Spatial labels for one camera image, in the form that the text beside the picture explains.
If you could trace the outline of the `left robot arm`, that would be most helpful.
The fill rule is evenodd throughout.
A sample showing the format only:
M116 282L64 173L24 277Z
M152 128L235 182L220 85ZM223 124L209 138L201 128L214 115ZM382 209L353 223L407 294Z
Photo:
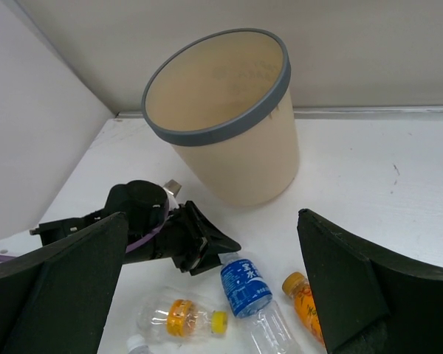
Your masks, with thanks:
M43 246L64 239L116 213L128 220L125 264L170 258L182 273L195 276L222 264L222 254L241 250L193 201L176 203L165 187L134 180L114 185L102 209L81 218L40 223L30 230Z

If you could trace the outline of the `clear bottle large blue label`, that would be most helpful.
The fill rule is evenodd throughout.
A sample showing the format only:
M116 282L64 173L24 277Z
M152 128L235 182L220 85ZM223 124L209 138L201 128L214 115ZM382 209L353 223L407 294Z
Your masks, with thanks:
M221 284L248 353L301 353L256 265L238 253L220 255Z

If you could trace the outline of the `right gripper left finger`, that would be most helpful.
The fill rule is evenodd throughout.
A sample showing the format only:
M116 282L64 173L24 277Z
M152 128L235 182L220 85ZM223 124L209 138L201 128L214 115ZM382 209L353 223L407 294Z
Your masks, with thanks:
M0 263L0 353L96 353L127 245L114 213Z

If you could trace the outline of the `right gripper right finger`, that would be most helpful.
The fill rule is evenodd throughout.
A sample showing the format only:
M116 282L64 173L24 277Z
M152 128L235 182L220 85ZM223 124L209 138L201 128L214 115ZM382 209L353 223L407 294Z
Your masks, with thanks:
M298 213L303 262L328 353L443 353L443 268Z

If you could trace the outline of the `orange juice bottle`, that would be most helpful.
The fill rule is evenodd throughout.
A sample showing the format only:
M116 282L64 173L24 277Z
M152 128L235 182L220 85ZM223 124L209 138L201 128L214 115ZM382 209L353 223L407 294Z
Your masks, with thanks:
M293 272L284 280L282 290L292 300L295 312L303 326L320 344L325 346L308 279L300 272Z

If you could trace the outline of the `clear bottle white cap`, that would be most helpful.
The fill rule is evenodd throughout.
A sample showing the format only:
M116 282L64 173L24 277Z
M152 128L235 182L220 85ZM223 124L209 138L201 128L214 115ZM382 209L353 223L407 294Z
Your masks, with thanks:
M130 336L126 341L128 354L152 354L145 339L140 334Z

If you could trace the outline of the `clear bottle yellow cap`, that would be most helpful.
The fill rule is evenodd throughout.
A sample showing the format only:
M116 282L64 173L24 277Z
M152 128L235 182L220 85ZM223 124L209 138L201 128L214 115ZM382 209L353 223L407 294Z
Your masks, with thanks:
M160 296L141 307L136 326L141 335L152 342L195 341L224 336L228 315L192 299Z

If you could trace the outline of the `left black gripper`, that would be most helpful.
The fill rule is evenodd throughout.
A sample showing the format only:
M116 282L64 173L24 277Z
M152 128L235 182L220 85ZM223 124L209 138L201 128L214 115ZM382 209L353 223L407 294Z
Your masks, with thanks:
M222 264L221 254L241 245L215 227L192 201L175 209L151 241L150 260L171 258L182 272L196 276Z

